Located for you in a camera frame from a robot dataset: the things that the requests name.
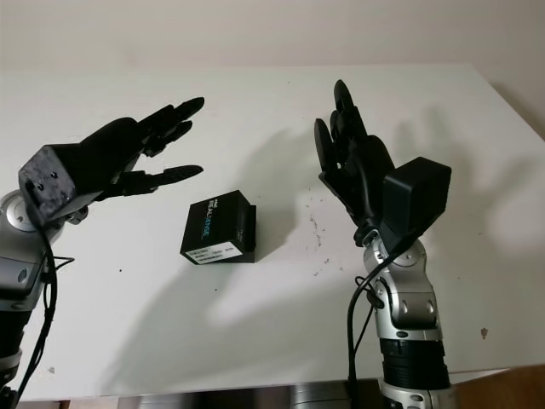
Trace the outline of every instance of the black wire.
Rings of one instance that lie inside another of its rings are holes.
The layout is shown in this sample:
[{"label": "black wire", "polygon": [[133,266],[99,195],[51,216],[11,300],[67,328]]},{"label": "black wire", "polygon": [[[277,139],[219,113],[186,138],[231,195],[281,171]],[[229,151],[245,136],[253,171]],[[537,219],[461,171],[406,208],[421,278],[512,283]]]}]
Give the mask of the black wire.
[{"label": "black wire", "polygon": [[347,334],[348,334],[348,393],[350,395],[350,406],[352,409],[359,408],[359,394],[358,394],[358,375],[356,374],[356,349],[354,347],[354,334],[353,334],[353,316],[354,309],[356,307],[356,302],[358,301],[359,296],[365,287],[393,260],[395,260],[399,254],[392,254],[376,266],[371,273],[363,279],[361,284],[358,286],[350,304],[348,305],[348,314],[347,314]]},{"label": "black wire", "polygon": [[365,330],[367,329],[367,325],[369,324],[369,321],[371,319],[371,315],[373,314],[373,306],[371,305],[369,307],[369,313],[367,313],[367,318],[365,319],[364,327],[361,329],[361,332],[359,333],[358,341],[356,342],[356,348],[354,349],[354,353],[356,354],[358,352],[359,343],[361,343],[361,340],[364,337]]},{"label": "black wire", "polygon": [[[36,346],[32,352],[32,357],[26,368],[25,375],[20,383],[19,391],[17,393],[17,402],[19,403],[20,397],[23,395],[26,389],[26,385],[30,380],[34,371],[36,371],[37,366],[43,357],[43,351],[45,350],[45,340],[48,337],[49,330],[53,324],[53,318],[55,316],[55,308],[57,305],[57,296],[58,296],[58,285],[57,285],[57,271],[59,268],[64,267],[71,262],[74,262],[72,257],[55,257],[53,256],[53,250],[51,249],[51,244],[42,229],[38,230],[38,233],[43,241],[45,247],[45,261],[47,262],[47,272],[43,273],[43,279],[45,281],[45,286],[43,287],[43,325],[40,335],[36,341]],[[55,259],[65,260],[58,267],[55,266]]]}]

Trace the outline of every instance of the tabletop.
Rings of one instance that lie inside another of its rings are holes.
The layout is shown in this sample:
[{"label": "tabletop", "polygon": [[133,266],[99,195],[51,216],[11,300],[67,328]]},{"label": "tabletop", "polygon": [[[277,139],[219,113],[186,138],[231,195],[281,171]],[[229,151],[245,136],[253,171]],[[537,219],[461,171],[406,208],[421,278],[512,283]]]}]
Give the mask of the tabletop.
[{"label": "tabletop", "polygon": [[[545,144],[470,66],[328,66],[176,72],[2,72],[4,193],[46,143],[204,96],[191,132],[136,169],[204,173],[93,204],[54,245],[57,312],[28,400],[344,379],[347,306],[365,274],[354,225],[318,180],[315,118],[342,78],[396,165],[452,167],[446,212],[422,237],[451,372],[545,362]],[[257,262],[194,266],[189,205],[239,189],[257,205]],[[359,304],[358,328],[367,312]],[[26,328],[26,367],[42,324]],[[375,326],[357,358],[379,377]],[[21,370],[14,385],[18,385]]]}]

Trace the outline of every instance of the box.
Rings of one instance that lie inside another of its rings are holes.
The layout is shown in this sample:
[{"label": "box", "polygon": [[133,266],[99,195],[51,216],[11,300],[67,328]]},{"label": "box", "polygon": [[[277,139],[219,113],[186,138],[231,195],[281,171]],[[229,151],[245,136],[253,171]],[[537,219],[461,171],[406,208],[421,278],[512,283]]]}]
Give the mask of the box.
[{"label": "box", "polygon": [[194,203],[180,254],[193,264],[255,262],[255,219],[239,190]]}]

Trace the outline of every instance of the robotic arm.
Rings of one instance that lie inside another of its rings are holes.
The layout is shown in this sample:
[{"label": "robotic arm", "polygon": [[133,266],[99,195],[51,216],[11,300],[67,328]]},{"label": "robotic arm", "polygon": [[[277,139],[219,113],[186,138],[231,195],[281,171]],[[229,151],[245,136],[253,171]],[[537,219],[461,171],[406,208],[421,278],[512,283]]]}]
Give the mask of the robotic arm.
[{"label": "robotic arm", "polygon": [[331,132],[321,119],[314,127],[319,178],[356,224],[354,240],[365,248],[364,265],[370,273],[348,310],[351,407],[359,407],[353,310],[367,291],[384,358],[380,385],[385,407],[454,409],[456,394],[443,362],[437,302],[418,240],[445,211],[450,168],[416,158],[396,169],[382,141],[367,134],[342,81],[334,94]]},{"label": "robotic arm", "polygon": [[[140,122],[117,119],[80,143],[42,147],[20,169],[20,190],[0,199],[0,409],[16,406],[43,352],[56,299],[50,246],[64,224],[79,224],[95,201],[153,193],[202,172],[196,165],[159,175],[132,169],[141,154],[156,156],[187,133],[192,127],[188,119],[203,105],[204,98],[195,98]],[[23,329],[45,285],[51,285],[45,324],[17,394],[5,385],[15,377]]]}]

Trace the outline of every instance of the barcode label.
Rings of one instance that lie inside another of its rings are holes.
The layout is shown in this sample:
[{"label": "barcode label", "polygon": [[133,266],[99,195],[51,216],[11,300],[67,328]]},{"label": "barcode label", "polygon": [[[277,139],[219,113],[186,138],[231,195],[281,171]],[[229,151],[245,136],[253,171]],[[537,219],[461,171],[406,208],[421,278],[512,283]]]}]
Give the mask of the barcode label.
[{"label": "barcode label", "polygon": [[206,264],[207,262],[215,262],[235,256],[240,256],[242,252],[230,241],[221,243],[220,245],[211,245],[203,249],[192,250],[186,253],[198,264]]}]

